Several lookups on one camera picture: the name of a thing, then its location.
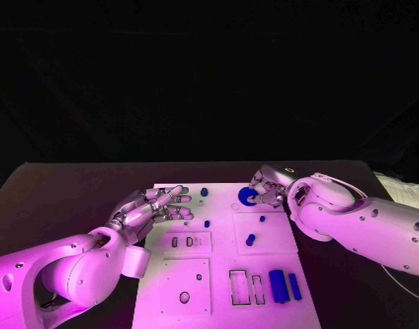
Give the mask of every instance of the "peg board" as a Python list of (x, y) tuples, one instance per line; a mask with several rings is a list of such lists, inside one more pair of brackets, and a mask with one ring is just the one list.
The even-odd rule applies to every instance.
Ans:
[[(179, 184), (156, 184), (154, 187)], [(320, 328), (320, 321), (308, 290), (298, 248), (282, 207), (265, 204), (245, 206), (238, 200), (246, 183), (182, 184), (190, 189), (195, 219), (167, 221), (154, 225), (147, 235), (146, 248), (153, 252), (146, 276), (140, 279), (133, 329), (141, 328)], [(206, 187), (209, 195), (200, 196)], [(200, 239), (202, 253), (179, 248), (172, 252), (172, 239), (195, 232), (210, 232)], [(245, 245), (248, 233), (257, 235), (254, 246)], [(269, 271), (285, 274), (291, 301), (277, 304), (272, 297)], [(232, 304), (229, 271), (245, 271), (251, 305)], [(303, 300), (294, 299), (288, 274), (295, 273)], [(265, 304), (257, 305), (252, 277), (259, 276)], [(187, 292), (185, 304), (182, 293)]]

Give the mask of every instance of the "black backdrop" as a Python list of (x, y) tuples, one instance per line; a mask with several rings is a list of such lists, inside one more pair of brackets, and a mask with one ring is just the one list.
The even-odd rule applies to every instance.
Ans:
[(2, 7), (0, 186), (24, 162), (350, 158), (419, 182), (419, 1)]

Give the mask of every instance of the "table surface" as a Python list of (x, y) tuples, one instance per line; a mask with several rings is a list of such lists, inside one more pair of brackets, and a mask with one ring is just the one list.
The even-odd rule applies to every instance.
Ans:
[[(361, 161), (152, 162), (24, 164), (0, 190), (0, 256), (88, 233), (116, 204), (154, 183), (249, 182), (261, 165), (321, 172), (390, 199)], [(324, 328), (419, 328), (419, 300), (383, 268), (336, 242), (313, 240), (292, 225), (298, 253)], [(419, 277), (393, 271), (419, 294)], [(59, 328), (130, 328), (137, 279), (121, 277), (108, 299)]]

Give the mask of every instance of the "robotic arm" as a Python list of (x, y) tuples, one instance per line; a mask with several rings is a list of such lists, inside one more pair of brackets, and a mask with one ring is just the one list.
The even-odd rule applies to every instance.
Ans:
[[(262, 184), (261, 195), (254, 187)], [(354, 198), (350, 190), (359, 194)], [(246, 206), (280, 206), (288, 200), (291, 220), (318, 241), (336, 239), (354, 253), (419, 276), (419, 210), (367, 195), (350, 184), (315, 173), (264, 165), (239, 193)]]
[[(134, 246), (154, 223), (192, 220), (187, 188), (136, 191), (117, 205), (106, 225), (0, 257), (0, 328), (55, 328), (111, 294), (120, 275), (143, 278), (150, 251)], [(42, 280), (58, 296), (45, 306), (34, 299)]]

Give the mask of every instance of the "round hole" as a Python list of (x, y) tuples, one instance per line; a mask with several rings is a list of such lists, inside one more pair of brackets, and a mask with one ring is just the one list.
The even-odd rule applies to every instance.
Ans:
[(15, 277), (12, 276), (12, 274), (8, 274), (2, 277), (2, 285), (5, 286), (6, 291), (11, 291), (13, 282), (15, 282)]
[(190, 294), (185, 291), (180, 294), (180, 303), (186, 304), (189, 300), (190, 300)]
[(415, 230), (419, 231), (419, 222), (415, 224)]

